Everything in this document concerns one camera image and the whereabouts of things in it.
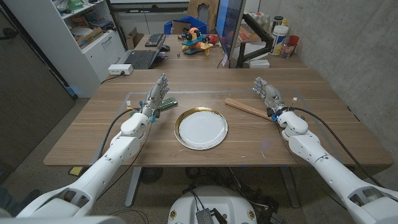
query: electrical outlet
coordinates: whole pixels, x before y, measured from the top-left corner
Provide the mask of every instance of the electrical outlet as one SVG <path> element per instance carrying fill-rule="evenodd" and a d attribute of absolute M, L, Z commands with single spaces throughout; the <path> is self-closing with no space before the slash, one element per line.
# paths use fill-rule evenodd
<path fill-rule="evenodd" d="M 108 70 L 111 75 L 120 75 L 122 71 L 124 75 L 130 75 L 133 69 L 130 64 L 117 64 L 109 66 Z"/>

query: office desk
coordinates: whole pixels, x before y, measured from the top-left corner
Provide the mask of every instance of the office desk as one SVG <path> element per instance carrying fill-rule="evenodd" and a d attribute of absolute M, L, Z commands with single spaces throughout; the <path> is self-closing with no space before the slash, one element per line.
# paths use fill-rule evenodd
<path fill-rule="evenodd" d="M 282 144 L 274 123 L 224 104 L 225 98 L 229 97 L 265 111 L 264 102 L 251 91 L 256 77 L 262 77 L 278 88 L 286 104 L 297 97 L 295 107 L 310 110 L 324 119 L 360 163 L 366 166 L 389 166 L 393 163 L 391 156 L 328 84 L 314 69 L 303 68 L 304 64 L 298 57 L 282 59 L 267 56 L 271 67 L 285 65 L 286 68 L 216 69 L 220 62 L 216 58 L 220 57 L 221 60 L 223 55 L 221 49 L 212 49 L 214 54 L 210 53 L 209 57 L 199 53 L 191 56 L 181 54 L 177 58 L 178 50 L 174 48 L 180 44 L 177 38 L 173 40 L 170 37 L 165 42 L 172 48 L 170 59 L 158 65 L 157 69 L 135 70 L 132 75 L 102 84 L 46 156 L 44 164 L 71 167 L 94 163 L 109 125 L 119 113 L 126 110 L 126 100 L 131 100 L 133 107 L 138 106 L 161 73 L 165 73 L 169 79 L 170 92 L 166 96 L 176 97 L 178 106 L 163 111 L 160 119 L 153 124 L 149 138 L 133 164 L 135 168 L 127 192 L 127 206 L 132 204 L 141 167 L 297 166 Z M 218 110 L 228 122 L 228 134 L 224 141 L 205 151 L 188 149 L 174 136 L 174 122 L 178 116 L 197 106 Z M 342 163 L 354 165 L 321 123 L 301 111 L 297 111 L 297 114 L 306 117 L 310 130 L 320 138 L 325 149 Z M 128 118 L 129 115 L 125 114 L 116 122 L 106 149 L 111 138 L 119 132 L 121 123 Z M 309 166 L 299 157 L 296 158 L 300 164 Z M 286 168 L 281 168 L 281 171 L 285 183 L 290 184 L 287 188 L 292 204 L 298 205 L 297 196 L 291 190 L 294 188 L 292 176 Z"/>
<path fill-rule="evenodd" d="M 150 35 L 145 35 L 136 46 L 135 50 L 155 50 L 156 47 L 145 47 Z M 186 55 L 182 52 L 182 41 L 177 39 L 177 35 L 167 36 L 164 44 L 170 46 L 170 51 L 166 52 L 169 59 L 163 63 L 156 65 L 156 69 L 166 68 L 217 68 L 219 62 L 224 58 L 223 49 L 214 46 L 210 49 L 210 55 L 206 56 L 204 52 L 199 52 L 194 55 Z M 307 68 L 297 55 L 291 56 L 289 59 L 284 59 L 280 56 L 267 55 L 263 59 L 267 59 L 270 63 L 270 68 Z M 225 67 L 220 64 L 220 68 L 228 68 L 229 62 Z"/>

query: laptop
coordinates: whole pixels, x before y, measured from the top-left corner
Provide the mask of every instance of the laptop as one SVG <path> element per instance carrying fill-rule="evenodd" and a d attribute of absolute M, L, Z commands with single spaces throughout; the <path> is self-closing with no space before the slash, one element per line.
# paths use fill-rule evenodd
<path fill-rule="evenodd" d="M 155 50 L 133 50 L 125 61 L 125 64 L 131 64 L 133 69 L 150 69 L 156 56 L 161 50 L 166 35 L 163 35 L 159 45 Z"/>

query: paper plate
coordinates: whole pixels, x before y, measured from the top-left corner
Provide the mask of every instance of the paper plate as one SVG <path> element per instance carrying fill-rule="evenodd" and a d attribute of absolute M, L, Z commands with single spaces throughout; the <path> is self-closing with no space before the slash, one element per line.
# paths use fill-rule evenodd
<path fill-rule="evenodd" d="M 205 150 L 218 145 L 228 132 L 227 122 L 218 111 L 197 107 L 181 114 L 174 125 L 174 134 L 185 147 Z"/>

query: white robotic arm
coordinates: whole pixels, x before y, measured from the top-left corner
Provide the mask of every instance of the white robotic arm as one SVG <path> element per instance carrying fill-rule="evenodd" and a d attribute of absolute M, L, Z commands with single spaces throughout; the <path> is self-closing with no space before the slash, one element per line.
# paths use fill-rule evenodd
<path fill-rule="evenodd" d="M 282 135 L 292 152 L 314 166 L 356 223 L 398 223 L 398 192 L 361 180 L 331 156 L 307 122 L 285 106 L 280 93 L 265 80 L 257 78 L 253 90 L 264 99 L 268 116 L 285 128 Z"/>
<path fill-rule="evenodd" d="M 110 148 L 76 182 L 47 192 L 28 204 L 17 218 L 23 217 L 82 217 L 91 212 L 100 193 L 122 163 L 134 157 L 148 137 L 148 129 L 159 117 L 159 106 L 167 93 L 163 74 L 148 92 L 139 112 L 121 126 Z"/>

